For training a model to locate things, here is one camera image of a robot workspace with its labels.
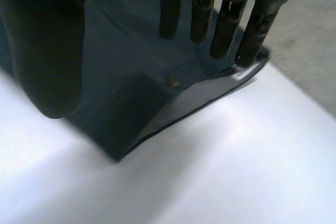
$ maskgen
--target metal pin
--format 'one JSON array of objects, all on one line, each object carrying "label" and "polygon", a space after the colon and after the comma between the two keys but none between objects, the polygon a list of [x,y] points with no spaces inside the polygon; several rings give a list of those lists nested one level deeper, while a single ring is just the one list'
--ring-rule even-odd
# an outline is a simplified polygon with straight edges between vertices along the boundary
[{"label": "metal pin", "polygon": [[231,5],[232,5],[232,2],[230,1],[229,2],[229,7],[228,7],[228,13],[230,13],[230,11],[231,11]]}]

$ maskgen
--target dark fabric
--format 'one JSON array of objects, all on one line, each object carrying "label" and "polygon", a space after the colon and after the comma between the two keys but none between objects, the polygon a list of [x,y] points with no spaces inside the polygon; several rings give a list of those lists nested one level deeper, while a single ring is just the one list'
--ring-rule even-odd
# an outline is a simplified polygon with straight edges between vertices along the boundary
[{"label": "dark fabric", "polygon": [[[172,40],[158,35],[159,0],[88,0],[85,4],[82,97],[67,120],[117,161],[149,136],[241,85],[265,64],[238,82],[219,82],[216,92],[205,89],[199,99],[191,95],[187,110],[156,120],[161,123],[137,138],[179,94],[196,83],[222,77],[221,71],[234,63],[242,31],[237,32],[226,60],[212,59],[209,48],[218,14],[206,42],[196,46],[190,41],[191,1],[182,0],[181,20]],[[10,56],[1,24],[0,65],[13,74]]]}]

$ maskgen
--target white surface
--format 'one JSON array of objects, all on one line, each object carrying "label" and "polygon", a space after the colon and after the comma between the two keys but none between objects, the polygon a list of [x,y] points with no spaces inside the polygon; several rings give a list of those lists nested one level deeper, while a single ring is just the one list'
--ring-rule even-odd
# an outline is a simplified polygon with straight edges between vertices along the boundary
[{"label": "white surface", "polygon": [[336,122],[268,65],[112,163],[0,72],[0,223],[336,223]]}]

